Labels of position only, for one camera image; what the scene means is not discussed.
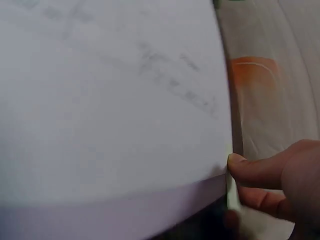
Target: orange object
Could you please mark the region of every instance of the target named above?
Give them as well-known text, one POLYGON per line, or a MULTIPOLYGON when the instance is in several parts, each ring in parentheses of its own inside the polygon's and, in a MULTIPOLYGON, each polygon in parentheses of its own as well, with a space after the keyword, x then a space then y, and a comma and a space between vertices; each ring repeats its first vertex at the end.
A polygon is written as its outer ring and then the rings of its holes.
POLYGON ((231 60, 234 84, 244 87, 252 83, 260 83, 273 88, 279 77, 277 63, 269 58, 246 56, 231 60))

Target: bedsheet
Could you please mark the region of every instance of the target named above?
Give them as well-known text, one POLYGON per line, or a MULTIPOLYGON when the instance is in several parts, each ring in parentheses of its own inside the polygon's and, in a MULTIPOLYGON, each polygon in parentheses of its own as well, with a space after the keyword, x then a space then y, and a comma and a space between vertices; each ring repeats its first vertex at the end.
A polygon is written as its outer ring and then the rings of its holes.
MULTIPOLYGON (((249 160, 319 139, 319 0, 222 0, 217 15, 249 160)), ((260 240, 287 239, 292 223, 242 209, 260 240)))

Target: hand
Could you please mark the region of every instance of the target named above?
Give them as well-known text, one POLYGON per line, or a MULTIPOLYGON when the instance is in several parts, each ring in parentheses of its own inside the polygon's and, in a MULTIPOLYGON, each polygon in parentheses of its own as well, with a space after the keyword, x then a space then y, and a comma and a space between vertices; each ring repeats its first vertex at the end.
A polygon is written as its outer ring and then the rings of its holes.
POLYGON ((290 239, 313 239, 309 233, 320 230, 320 141, 301 140, 258 161, 231 154, 228 169, 243 205, 296 223, 290 239))

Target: fingernail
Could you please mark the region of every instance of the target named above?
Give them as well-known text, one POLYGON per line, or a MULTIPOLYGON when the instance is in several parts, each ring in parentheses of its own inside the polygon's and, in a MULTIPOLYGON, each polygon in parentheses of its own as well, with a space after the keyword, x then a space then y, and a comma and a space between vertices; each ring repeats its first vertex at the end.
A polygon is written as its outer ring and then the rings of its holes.
POLYGON ((231 153, 228 156, 228 163, 238 164, 238 163, 241 163, 243 161, 246 161, 246 159, 243 156, 239 155, 239 154, 231 153))

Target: paper sheet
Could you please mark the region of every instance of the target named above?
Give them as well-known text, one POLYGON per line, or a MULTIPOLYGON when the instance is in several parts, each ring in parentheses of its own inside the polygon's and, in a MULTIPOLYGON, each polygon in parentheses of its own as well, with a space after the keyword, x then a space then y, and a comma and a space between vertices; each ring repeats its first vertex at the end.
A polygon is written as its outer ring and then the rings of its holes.
POLYGON ((204 0, 0 0, 0 204, 225 173, 228 81, 204 0))

